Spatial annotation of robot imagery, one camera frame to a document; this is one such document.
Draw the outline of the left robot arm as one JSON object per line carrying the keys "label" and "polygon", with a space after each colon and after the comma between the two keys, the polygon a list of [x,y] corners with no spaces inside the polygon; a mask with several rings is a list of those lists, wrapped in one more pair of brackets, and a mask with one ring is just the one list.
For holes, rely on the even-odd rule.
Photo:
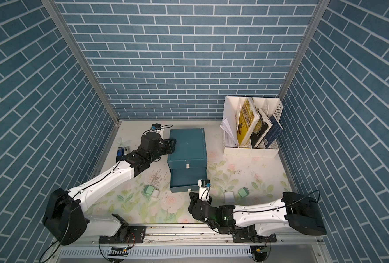
{"label": "left robot arm", "polygon": [[127,155],[118,156],[109,170],[80,186],[52,192],[43,225],[62,246],[87,236],[101,237],[106,243],[127,242],[128,223],[121,216],[97,217],[86,215],[86,211],[115,187],[138,176],[163,155],[173,153],[176,143],[175,139],[163,139],[162,133],[144,134],[140,146]]}

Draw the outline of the white square plug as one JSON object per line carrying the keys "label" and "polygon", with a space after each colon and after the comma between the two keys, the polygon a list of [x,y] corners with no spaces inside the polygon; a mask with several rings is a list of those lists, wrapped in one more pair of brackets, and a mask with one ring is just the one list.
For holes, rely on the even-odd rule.
{"label": "white square plug", "polygon": [[227,205],[235,204],[235,195],[233,192],[224,192],[224,202]]}

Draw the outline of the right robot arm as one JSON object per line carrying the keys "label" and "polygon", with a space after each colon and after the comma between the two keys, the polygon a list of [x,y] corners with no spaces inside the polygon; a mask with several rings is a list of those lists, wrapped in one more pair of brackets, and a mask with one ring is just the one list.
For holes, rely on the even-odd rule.
{"label": "right robot arm", "polygon": [[190,192],[189,213],[221,235],[232,235],[235,242],[273,241],[277,233],[297,231],[308,236],[327,234],[318,200],[311,195],[284,192],[282,198],[252,206],[212,206],[207,189]]}

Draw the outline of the teal drawer cabinet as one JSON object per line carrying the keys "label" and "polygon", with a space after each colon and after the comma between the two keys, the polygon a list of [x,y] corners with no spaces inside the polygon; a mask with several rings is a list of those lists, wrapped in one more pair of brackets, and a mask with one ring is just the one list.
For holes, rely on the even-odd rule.
{"label": "teal drawer cabinet", "polygon": [[174,152],[168,156],[170,191],[198,191],[198,181],[207,180],[207,147],[204,128],[172,129],[169,137],[176,140]]}

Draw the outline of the green plug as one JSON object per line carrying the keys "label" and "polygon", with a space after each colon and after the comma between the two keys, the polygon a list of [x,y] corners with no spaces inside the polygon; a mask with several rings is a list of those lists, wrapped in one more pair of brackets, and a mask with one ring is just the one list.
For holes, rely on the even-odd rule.
{"label": "green plug", "polygon": [[245,198],[249,195],[249,190],[246,187],[242,187],[237,191],[240,198]]}
{"label": "green plug", "polygon": [[155,187],[152,185],[145,185],[142,191],[142,194],[145,198],[150,199],[153,192],[155,191]]}

